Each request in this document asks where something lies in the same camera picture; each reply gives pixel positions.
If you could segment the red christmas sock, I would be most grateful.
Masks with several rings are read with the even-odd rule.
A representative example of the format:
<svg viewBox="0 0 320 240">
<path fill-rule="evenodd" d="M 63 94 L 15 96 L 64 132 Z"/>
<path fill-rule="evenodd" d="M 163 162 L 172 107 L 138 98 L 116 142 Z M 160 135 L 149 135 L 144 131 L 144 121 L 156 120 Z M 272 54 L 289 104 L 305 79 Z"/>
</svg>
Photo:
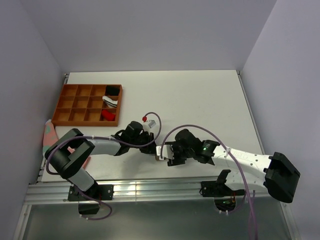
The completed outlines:
<svg viewBox="0 0 320 240">
<path fill-rule="evenodd" d="M 101 116 L 103 117 L 104 120 L 109 122 L 114 122 L 116 119 L 116 114 L 108 111 L 107 109 L 103 109 L 101 111 Z"/>
</svg>

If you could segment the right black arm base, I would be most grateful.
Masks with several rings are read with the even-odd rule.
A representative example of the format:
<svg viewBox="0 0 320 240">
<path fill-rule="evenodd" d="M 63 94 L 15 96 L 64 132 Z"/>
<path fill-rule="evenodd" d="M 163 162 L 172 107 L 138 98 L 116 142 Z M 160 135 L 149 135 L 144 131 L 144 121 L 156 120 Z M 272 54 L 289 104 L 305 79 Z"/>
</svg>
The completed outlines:
<svg viewBox="0 0 320 240">
<path fill-rule="evenodd" d="M 246 191 L 244 189 L 232 190 L 225 183 L 218 181 L 202 181 L 199 194 L 203 197 L 223 198 L 244 196 Z"/>
</svg>

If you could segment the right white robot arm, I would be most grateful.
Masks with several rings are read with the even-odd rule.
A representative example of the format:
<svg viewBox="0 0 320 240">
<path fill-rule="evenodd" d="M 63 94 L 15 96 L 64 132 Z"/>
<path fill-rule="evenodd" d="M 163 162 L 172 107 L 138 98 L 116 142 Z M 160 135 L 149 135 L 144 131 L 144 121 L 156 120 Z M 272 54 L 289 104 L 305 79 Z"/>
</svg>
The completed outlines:
<svg viewBox="0 0 320 240">
<path fill-rule="evenodd" d="M 214 140 L 200 140 L 188 129 L 179 131 L 174 141 L 156 147 L 160 160 L 169 167 L 194 159 L 220 168 L 215 180 L 203 181 L 203 197 L 235 197 L 249 192 L 267 192 L 272 198 L 292 203 L 300 172 L 282 153 L 263 155 L 241 151 Z"/>
</svg>

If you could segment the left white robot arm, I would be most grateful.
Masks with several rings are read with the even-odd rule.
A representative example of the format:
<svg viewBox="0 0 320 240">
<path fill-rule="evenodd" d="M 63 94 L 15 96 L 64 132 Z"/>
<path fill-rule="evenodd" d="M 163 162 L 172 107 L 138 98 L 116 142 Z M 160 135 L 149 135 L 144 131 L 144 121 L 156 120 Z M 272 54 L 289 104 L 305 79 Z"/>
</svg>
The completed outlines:
<svg viewBox="0 0 320 240">
<path fill-rule="evenodd" d="M 129 149 L 139 149 L 147 155 L 156 154 L 154 120 L 143 123 L 131 121 L 125 129 L 108 137 L 88 137 L 73 128 L 50 146 L 44 157 L 47 160 L 46 170 L 51 175 L 59 175 L 79 189 L 79 194 L 86 200 L 97 199 L 102 189 L 83 165 L 91 155 L 121 156 Z"/>
</svg>

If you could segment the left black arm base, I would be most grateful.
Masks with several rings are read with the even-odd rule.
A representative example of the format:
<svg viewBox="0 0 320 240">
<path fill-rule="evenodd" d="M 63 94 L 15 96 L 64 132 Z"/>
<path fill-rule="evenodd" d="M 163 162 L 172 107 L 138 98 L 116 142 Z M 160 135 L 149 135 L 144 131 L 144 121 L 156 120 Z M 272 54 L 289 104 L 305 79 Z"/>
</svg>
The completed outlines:
<svg viewBox="0 0 320 240">
<path fill-rule="evenodd" d="M 89 198 L 84 197 L 79 193 L 79 191 L 74 186 L 71 186 L 69 188 L 67 200 L 69 202 L 79 202 L 79 201 L 90 201 L 92 198 L 100 201 L 111 201 L 113 199 L 113 194 L 114 194 L 114 185 L 113 184 L 94 185 L 93 187 L 85 191 L 84 194 L 89 196 Z"/>
</svg>

